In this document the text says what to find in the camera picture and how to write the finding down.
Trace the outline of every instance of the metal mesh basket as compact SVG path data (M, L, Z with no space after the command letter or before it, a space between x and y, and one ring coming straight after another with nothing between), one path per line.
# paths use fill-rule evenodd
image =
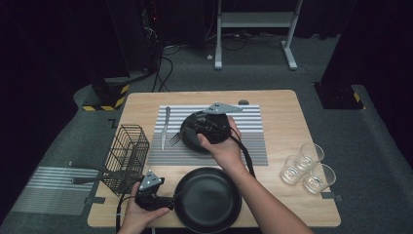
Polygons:
M114 172L122 171L124 176L122 179L110 177L101 181L117 196L131 193L131 184L142 175L148 150L149 141L140 126L122 125L113 138L105 167Z

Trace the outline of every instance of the right hand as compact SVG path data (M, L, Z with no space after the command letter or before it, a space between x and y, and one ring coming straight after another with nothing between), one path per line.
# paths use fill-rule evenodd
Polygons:
M232 136L234 138L241 137L241 132L231 116L228 116L228 122L232 128ZM228 170L239 165L244 166L241 160L241 150L233 139L228 138L223 142L211 144L204 135L197 134L197 137L201 146L212 154L212 157L223 170Z
M127 210L125 211L124 222L118 234L141 233L146 225L158 217L169 213L168 208L160 208L156 211L145 211L134 201L140 182L137 182L131 190L131 198L128 200Z

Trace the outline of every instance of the black and white striped mat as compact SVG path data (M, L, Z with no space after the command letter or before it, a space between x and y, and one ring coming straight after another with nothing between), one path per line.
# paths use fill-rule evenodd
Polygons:
M170 105L169 125L165 151L161 149L161 132L166 118L166 105L160 105L155 131L147 162L149 165L164 166L216 166L210 154L195 152L187 148L182 141L170 145L169 140L179 132L182 122L190 114L204 110L209 105ZM259 105L238 105L243 111L228 113L234 118L243 134L243 144L248 149L254 166L268 166Z
M39 167L20 194L12 212L80 215L94 184L73 184L71 179L96 175L95 170Z

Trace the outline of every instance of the shelf leg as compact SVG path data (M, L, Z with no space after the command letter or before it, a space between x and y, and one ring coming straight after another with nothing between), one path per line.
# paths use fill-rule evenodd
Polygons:
M291 70L298 69L297 63L295 62L294 56L292 55L291 49L289 47L291 46L292 37L294 36L295 26L297 25L298 17L300 16L302 4L303 0L298 0L293 17L291 19L291 26L288 30L287 39L286 41L282 41L282 49L284 50L285 57L288 61L288 66Z
M222 68L222 46L221 46L221 0L218 1L218 11L216 19L216 46L215 46L215 69Z

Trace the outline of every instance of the wooden table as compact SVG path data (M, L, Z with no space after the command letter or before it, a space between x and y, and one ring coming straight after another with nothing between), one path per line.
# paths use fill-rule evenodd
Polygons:
M293 91L135 93L128 96L120 125L140 125L151 142L160 105L210 105L216 101L238 104L240 99L246 99L250 104L258 104L261 110L269 166L254 167L257 179L307 225L338 226L341 218L332 199L322 199L319 194L311 194L301 183L287 185L280 177L285 158L297 154L304 142L312 141L297 96ZM158 195L171 197L176 184L196 168L198 167L151 166L149 168L145 165L143 172L146 174L151 169L157 176L165 177L166 182L160 187ZM89 225L93 227L115 226L115 212L119 197L102 182L95 196L105 198L105 202L92 205L88 219ZM255 219L244 202L241 213L232 227L256 226ZM183 225L175 212L171 212L154 220L148 227L183 227Z

